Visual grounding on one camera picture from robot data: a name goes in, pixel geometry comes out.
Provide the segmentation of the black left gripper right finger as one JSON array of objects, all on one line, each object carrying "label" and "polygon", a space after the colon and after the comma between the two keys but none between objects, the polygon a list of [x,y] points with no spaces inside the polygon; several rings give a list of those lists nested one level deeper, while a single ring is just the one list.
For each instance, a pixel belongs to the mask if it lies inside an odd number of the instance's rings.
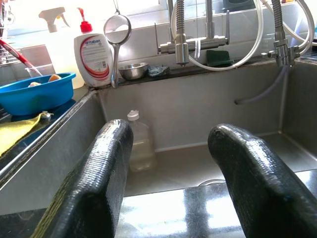
[{"label": "black left gripper right finger", "polygon": [[246,237],[316,237],[316,197],[263,139],[218,124],[209,133],[208,147]]}]

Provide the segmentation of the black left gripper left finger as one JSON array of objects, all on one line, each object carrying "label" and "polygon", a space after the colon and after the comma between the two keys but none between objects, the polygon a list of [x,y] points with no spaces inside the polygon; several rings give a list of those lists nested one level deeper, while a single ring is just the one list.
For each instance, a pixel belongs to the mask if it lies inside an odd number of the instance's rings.
[{"label": "black left gripper left finger", "polygon": [[133,131],[127,121],[107,122],[63,180],[32,237],[114,237],[132,144]]}]

